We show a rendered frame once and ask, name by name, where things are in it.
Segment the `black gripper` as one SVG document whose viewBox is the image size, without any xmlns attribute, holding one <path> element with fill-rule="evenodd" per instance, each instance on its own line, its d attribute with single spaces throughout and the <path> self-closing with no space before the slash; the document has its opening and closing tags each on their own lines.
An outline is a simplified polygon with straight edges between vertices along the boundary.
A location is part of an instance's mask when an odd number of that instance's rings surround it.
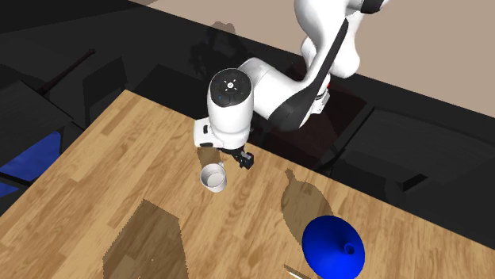
<svg viewBox="0 0 495 279">
<path fill-rule="evenodd" d="M 240 168 L 250 170 L 254 164 L 254 155 L 250 152 L 244 152 L 244 147 L 236 149 L 221 148 L 221 152 L 231 155 L 235 160 L 239 160 Z"/>
</svg>

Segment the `white cup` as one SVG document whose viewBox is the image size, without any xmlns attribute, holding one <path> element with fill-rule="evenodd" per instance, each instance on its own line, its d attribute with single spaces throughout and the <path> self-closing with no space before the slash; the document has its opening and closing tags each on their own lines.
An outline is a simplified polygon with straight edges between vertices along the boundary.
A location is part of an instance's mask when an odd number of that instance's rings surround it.
<svg viewBox="0 0 495 279">
<path fill-rule="evenodd" d="M 224 163 L 210 163 L 204 166 L 200 173 L 200 182 L 213 193 L 223 191 L 227 185 Z"/>
</svg>

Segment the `dark robot stand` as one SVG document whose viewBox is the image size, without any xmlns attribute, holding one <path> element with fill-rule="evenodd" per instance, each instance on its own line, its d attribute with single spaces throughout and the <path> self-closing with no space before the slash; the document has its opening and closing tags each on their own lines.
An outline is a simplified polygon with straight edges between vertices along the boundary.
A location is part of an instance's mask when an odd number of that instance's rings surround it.
<svg viewBox="0 0 495 279">
<path fill-rule="evenodd" d="M 343 79 L 331 77 L 329 99 L 321 113 L 311 115 L 301 128 L 280 132 L 255 113 L 248 142 L 306 168 L 320 161 L 366 105 L 344 89 Z"/>
</svg>

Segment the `blue funnel-shaped vase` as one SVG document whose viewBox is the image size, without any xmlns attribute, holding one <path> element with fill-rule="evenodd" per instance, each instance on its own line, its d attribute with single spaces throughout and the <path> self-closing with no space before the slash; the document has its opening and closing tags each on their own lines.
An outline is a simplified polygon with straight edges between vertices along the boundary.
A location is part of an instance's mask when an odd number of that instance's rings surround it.
<svg viewBox="0 0 495 279">
<path fill-rule="evenodd" d="M 318 216 L 306 226 L 301 239 L 305 260 L 323 279 L 356 279 L 365 264 L 359 233 L 336 216 Z"/>
</svg>

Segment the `dark red long stick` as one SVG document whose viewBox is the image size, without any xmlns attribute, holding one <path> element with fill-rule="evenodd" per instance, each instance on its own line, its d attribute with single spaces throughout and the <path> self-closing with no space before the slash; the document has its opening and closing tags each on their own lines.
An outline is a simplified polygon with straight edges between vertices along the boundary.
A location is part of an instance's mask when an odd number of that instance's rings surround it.
<svg viewBox="0 0 495 279">
<path fill-rule="evenodd" d="M 63 80 L 67 75 L 69 75 L 76 67 L 78 67 L 81 63 L 87 60 L 89 57 L 94 55 L 96 50 L 94 48 L 90 48 L 83 56 L 77 59 L 72 65 L 70 65 L 67 69 L 62 71 L 56 77 L 52 78 L 50 81 L 46 82 L 43 86 L 36 90 L 36 92 L 40 95 L 47 94 L 51 89 L 53 89 L 61 80 Z"/>
</svg>

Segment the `blue rug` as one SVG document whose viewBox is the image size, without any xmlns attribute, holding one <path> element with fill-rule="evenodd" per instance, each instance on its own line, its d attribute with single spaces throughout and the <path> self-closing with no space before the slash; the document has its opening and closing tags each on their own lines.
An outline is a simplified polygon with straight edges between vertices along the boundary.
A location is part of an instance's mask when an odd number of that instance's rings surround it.
<svg viewBox="0 0 495 279">
<path fill-rule="evenodd" d="M 55 131 L 0 166 L 6 182 L 0 182 L 0 197 L 30 186 L 60 156 L 61 135 Z"/>
</svg>

